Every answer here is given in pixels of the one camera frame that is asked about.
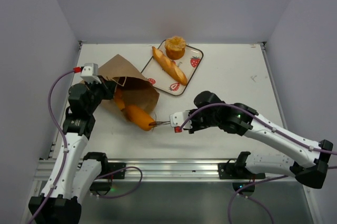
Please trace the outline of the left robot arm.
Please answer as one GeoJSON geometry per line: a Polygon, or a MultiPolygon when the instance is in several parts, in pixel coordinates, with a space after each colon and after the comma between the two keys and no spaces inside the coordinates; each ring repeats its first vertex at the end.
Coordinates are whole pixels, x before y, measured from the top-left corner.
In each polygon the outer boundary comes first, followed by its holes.
{"type": "Polygon", "coordinates": [[[95,124],[94,112],[103,100],[113,99],[116,85],[98,76],[69,89],[69,106],[61,127],[63,142],[45,187],[29,201],[29,223],[79,222],[82,202],[94,179],[106,177],[110,170],[102,152],[89,153],[82,165],[78,163],[95,124]]]}

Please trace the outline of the metal tongs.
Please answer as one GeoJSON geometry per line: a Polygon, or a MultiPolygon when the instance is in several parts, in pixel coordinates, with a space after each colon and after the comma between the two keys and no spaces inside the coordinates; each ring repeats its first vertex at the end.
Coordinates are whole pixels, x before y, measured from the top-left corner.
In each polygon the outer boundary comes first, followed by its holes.
{"type": "Polygon", "coordinates": [[[158,126],[165,126],[165,125],[170,125],[171,122],[168,121],[153,121],[151,123],[149,123],[149,126],[154,128],[154,127],[158,127],[158,126]]]}

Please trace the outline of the brown paper bag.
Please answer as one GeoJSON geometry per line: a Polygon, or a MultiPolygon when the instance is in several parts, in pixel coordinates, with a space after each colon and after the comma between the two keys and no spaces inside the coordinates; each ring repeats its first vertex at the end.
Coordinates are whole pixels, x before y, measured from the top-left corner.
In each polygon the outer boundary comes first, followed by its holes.
{"type": "Polygon", "coordinates": [[[121,90],[121,100],[127,105],[137,105],[151,114],[160,94],[139,70],[123,56],[117,54],[98,68],[98,73],[106,80],[117,84],[121,90]]]}

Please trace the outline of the fake croissant bread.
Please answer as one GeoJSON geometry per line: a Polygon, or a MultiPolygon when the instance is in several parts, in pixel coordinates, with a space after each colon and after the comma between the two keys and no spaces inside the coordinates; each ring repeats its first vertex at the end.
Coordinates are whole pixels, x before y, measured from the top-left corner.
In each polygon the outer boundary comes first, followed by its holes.
{"type": "Polygon", "coordinates": [[[122,97],[122,90],[119,88],[116,88],[114,93],[114,102],[116,103],[119,110],[123,110],[125,108],[125,102],[122,97]]]}

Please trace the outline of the orange fake bread roll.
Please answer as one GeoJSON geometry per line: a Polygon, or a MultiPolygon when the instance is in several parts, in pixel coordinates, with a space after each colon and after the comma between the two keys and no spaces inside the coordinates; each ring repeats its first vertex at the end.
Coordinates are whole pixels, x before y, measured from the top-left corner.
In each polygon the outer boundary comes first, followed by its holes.
{"type": "Polygon", "coordinates": [[[127,105],[124,110],[128,120],[143,131],[150,131],[154,127],[155,120],[140,107],[127,105]]]}

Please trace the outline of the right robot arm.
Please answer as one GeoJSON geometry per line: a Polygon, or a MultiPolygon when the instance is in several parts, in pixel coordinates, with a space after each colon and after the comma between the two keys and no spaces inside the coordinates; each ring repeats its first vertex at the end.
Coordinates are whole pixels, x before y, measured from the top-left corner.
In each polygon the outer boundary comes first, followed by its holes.
{"type": "Polygon", "coordinates": [[[225,166],[227,174],[238,178],[256,174],[285,175],[313,189],[323,187],[334,153],[330,141],[301,137],[266,119],[255,109],[242,103],[227,104],[210,91],[198,94],[194,105],[196,108],[189,110],[181,124],[181,128],[190,134],[217,127],[279,151],[278,155],[267,156],[243,151],[234,163],[225,166]]]}

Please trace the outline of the fake baguette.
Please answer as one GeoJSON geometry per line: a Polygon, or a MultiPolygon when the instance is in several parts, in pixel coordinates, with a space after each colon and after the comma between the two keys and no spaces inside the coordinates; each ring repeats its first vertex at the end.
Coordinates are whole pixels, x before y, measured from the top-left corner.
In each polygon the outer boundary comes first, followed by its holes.
{"type": "Polygon", "coordinates": [[[153,58],[170,77],[183,86],[187,85],[185,74],[161,50],[152,46],[152,54],[153,58]]]}

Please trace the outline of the round fake bread bun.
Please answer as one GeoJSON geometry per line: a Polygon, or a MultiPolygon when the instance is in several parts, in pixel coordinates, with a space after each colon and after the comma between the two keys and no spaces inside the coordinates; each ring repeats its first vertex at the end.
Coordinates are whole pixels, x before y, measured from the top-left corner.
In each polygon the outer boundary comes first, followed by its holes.
{"type": "Polygon", "coordinates": [[[165,40],[166,55],[171,60],[178,60],[185,54],[186,40],[180,36],[173,36],[165,40]]]}

